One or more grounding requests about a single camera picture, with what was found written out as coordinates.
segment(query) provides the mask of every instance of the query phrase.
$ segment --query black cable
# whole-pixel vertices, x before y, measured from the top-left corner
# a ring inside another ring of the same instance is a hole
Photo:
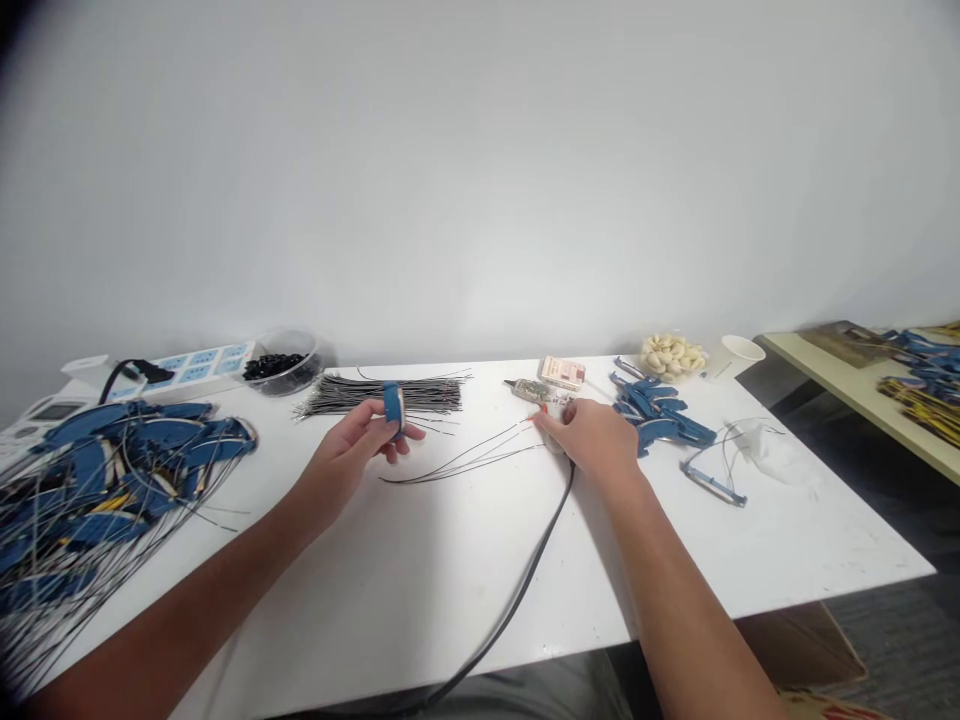
[[[147,379],[148,384],[163,382],[176,375],[173,370],[165,370],[146,360],[140,360],[138,358],[121,360],[114,366],[113,370],[110,371],[110,377],[108,377],[107,381],[103,384],[103,390],[100,392],[100,400],[97,402],[97,405],[103,405],[107,401],[107,397],[109,397],[110,390],[113,389],[113,384],[117,381],[117,377],[123,372],[124,368],[131,363],[133,363],[137,370]]]
[[[110,371],[110,377],[108,377],[107,381],[103,384],[103,390],[100,391],[100,399],[97,401],[97,405],[103,405],[107,401],[107,397],[113,389],[113,384],[117,381],[120,373],[132,362],[133,358],[127,358],[126,360],[121,360],[114,366],[113,370]]]
[[[484,656],[490,652],[490,648],[492,648],[497,640],[500,639],[500,636],[503,635],[504,630],[507,629],[510,621],[513,620],[513,616],[520,608],[520,603],[523,602],[523,596],[527,594],[527,588],[529,588],[530,583],[533,582],[533,576],[537,572],[537,566],[540,564],[540,558],[543,557],[543,551],[547,547],[547,542],[550,540],[550,535],[553,533],[553,528],[557,524],[557,520],[560,519],[560,513],[563,512],[563,506],[566,505],[567,498],[570,496],[570,490],[573,488],[573,476],[576,472],[576,469],[577,466],[574,465],[573,460],[571,460],[570,479],[567,481],[567,487],[563,491],[563,497],[560,498],[560,505],[557,506],[557,511],[553,514],[553,517],[550,518],[550,522],[547,524],[547,529],[544,530],[544,533],[540,538],[540,542],[537,543],[537,549],[534,551],[533,558],[530,560],[530,564],[527,566],[527,572],[523,576],[523,580],[520,583],[520,589],[517,591],[517,596],[514,598],[513,604],[510,606],[510,609],[507,610],[507,614],[504,616],[503,620],[500,621],[500,624],[497,626],[497,629],[494,630],[493,634],[490,636],[490,639],[484,643],[483,647],[480,648],[479,652],[477,652],[477,654],[474,655],[471,660],[469,660],[457,671],[456,675],[447,680],[447,682],[422,700],[415,702],[409,707],[400,708],[399,710],[391,710],[389,712],[356,713],[332,712],[329,710],[305,710],[289,713],[287,715],[279,715],[272,720],[404,720],[404,718],[414,717],[415,715],[420,715],[421,713],[426,712],[438,702],[443,700],[443,698],[449,695],[453,689],[459,685],[460,682],[467,677],[467,675],[470,674],[470,671],[473,670],[473,668],[475,668],[481,660],[483,660]]]

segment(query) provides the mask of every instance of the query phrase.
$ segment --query small box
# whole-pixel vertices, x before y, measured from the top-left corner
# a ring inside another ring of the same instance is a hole
[[[540,379],[543,382],[571,392],[580,391],[586,375],[587,369],[583,365],[570,360],[547,355],[540,363]]]

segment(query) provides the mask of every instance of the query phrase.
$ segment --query electrical outlet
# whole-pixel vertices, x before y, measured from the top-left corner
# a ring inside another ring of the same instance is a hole
[[[196,367],[190,367],[183,371],[183,374],[180,376],[180,379],[177,382],[193,382],[194,380],[203,380],[210,373],[209,365],[198,365]]]
[[[218,375],[225,375],[227,373],[236,372],[240,369],[240,363],[243,358],[234,358],[233,360],[224,360],[220,363],[220,367],[217,368]]]
[[[183,367],[183,364],[187,361],[186,355],[180,355],[175,358],[167,358],[166,360],[161,360],[157,365],[162,367],[164,370],[179,370]]]
[[[136,388],[123,388],[122,390],[114,390],[108,396],[108,400],[119,400],[120,398],[125,398],[130,395],[133,395],[137,391]]]
[[[223,357],[224,359],[230,358],[230,357],[242,357],[246,351],[247,351],[246,343],[244,343],[243,345],[233,345],[231,347],[223,349]]]
[[[190,364],[205,365],[207,363],[213,362],[215,357],[217,357],[216,350],[206,350],[202,353],[194,353],[193,357],[190,358]]]

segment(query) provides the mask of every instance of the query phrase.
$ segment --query clear plastic bowl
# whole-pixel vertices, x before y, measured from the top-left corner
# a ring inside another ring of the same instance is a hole
[[[288,370],[284,370],[268,378],[258,380],[243,380],[243,371],[240,369],[241,382],[247,387],[269,395],[279,397],[292,395],[310,385],[323,371],[323,359],[317,353],[319,341],[316,335],[303,327],[285,327],[267,330],[253,338],[257,347],[251,359],[256,360],[262,355],[283,353],[290,355],[298,353],[304,358]]]

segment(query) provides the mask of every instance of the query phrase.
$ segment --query bundle of wires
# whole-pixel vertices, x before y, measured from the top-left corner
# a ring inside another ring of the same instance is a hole
[[[924,392],[922,381],[887,377],[877,389],[903,405],[901,412],[934,435],[960,448],[960,413],[950,405]]]
[[[383,384],[388,380],[364,377],[351,380],[340,375],[321,375],[313,393],[294,408],[298,420],[311,415],[342,415],[364,400],[383,397]],[[396,380],[403,390],[404,409],[448,415],[462,408],[460,387],[472,375],[451,374],[424,380]]]
[[[960,338],[960,323],[927,328]],[[885,377],[877,386],[903,405],[903,414],[954,447],[960,447],[960,345],[934,342],[916,332],[891,331],[884,340],[898,348],[897,362],[913,377]]]

